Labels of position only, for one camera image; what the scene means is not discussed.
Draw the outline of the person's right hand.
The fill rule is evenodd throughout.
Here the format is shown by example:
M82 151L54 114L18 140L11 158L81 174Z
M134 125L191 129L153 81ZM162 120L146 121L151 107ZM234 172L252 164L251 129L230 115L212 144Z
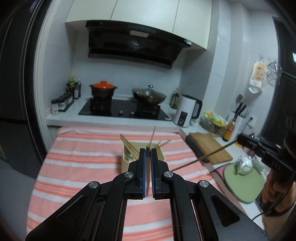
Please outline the person's right hand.
M280 184L276 181L275 172L270 170L267 175L266 183L264 184L262 201L264 203L267 203L268 201L274 202L276 192L286 194L285 198L274 208L277 212L284 212L294 205L295 182Z

